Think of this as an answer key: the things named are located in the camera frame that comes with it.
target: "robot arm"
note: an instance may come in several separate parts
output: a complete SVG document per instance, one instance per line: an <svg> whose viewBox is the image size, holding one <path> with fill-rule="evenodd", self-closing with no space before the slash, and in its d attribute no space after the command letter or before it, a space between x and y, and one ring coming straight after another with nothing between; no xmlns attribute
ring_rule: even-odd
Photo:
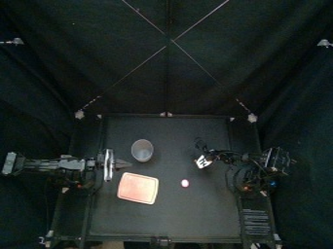
<svg viewBox="0 0 333 249"><path fill-rule="evenodd" d="M113 180L114 171L130 167L131 163L115 160L113 149L106 149L95 159L78 159L70 155L62 155L55 160L28 160L20 153L11 152L7 155L2 175L18 176L24 171L57 175L63 178L65 185L85 186L91 183L97 170L103 168L105 181Z"/></svg>

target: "black table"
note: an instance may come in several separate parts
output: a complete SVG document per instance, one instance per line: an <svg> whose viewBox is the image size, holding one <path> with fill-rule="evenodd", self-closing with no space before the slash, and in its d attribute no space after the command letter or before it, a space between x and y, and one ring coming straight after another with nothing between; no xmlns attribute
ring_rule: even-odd
<svg viewBox="0 0 333 249"><path fill-rule="evenodd" d="M91 208L83 210L85 197L75 201L74 197L63 199L57 215L63 225L58 234L79 237L83 227L87 240L150 241L151 237L168 237L174 242L240 243L237 200L225 182L229 166L218 161L200 169L194 159L201 152L194 148L194 140L202 137L209 149L258 152L256 125L246 119L232 121L225 117L110 116L101 122L94 118L78 124L71 154L95 157L99 148L113 148L117 159L131 162L133 167L115 172L113 182L103 183L91 199ZM151 141L155 149L145 163L130 152L131 144L142 138ZM123 172L159 179L153 205L118 198ZM186 189L181 187L182 179L190 182ZM65 210L77 210L75 215Z"/></svg>

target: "small white object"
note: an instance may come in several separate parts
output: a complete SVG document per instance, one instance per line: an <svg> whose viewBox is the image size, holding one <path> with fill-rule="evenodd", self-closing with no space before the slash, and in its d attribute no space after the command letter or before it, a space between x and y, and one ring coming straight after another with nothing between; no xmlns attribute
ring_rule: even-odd
<svg viewBox="0 0 333 249"><path fill-rule="evenodd" d="M252 114L249 114L249 116L248 116L248 120L249 120L250 123L256 123L257 120L258 120L258 117L252 113Z"/></svg>
<svg viewBox="0 0 333 249"><path fill-rule="evenodd" d="M274 240L281 240L281 237L279 236L279 234L274 234Z"/></svg>
<svg viewBox="0 0 333 249"><path fill-rule="evenodd" d="M182 187L188 188L190 186L190 183L186 179L182 180Z"/></svg>
<svg viewBox="0 0 333 249"><path fill-rule="evenodd" d="M206 160L205 155L202 155L197 160L196 163L200 168L205 168L213 164L212 160Z"/></svg>
<svg viewBox="0 0 333 249"><path fill-rule="evenodd" d="M78 110L75 112L75 118L79 120L82 120L85 118L85 112L82 110Z"/></svg>

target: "black backdrop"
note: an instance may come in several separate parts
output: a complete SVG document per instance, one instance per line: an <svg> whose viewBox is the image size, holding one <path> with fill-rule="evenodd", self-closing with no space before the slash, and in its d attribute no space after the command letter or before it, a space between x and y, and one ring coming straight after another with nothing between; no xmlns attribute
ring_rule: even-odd
<svg viewBox="0 0 333 249"><path fill-rule="evenodd" d="M332 247L333 50L316 46L333 38L332 1L34 0L0 8L0 41L24 40L0 45L2 160L8 151L66 152L74 112L99 95L86 113L248 115L238 98L260 116L262 147L284 147L299 161L274 195L281 237L292 248ZM44 180L23 181L0 179L0 247L44 234Z"/></svg>

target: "orange tray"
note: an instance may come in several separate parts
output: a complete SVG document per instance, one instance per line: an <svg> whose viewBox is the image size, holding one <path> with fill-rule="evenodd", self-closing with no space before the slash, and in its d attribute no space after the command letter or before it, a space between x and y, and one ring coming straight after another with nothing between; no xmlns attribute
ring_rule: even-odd
<svg viewBox="0 0 333 249"><path fill-rule="evenodd" d="M119 181L119 198L154 204L159 190L159 179L123 173Z"/></svg>

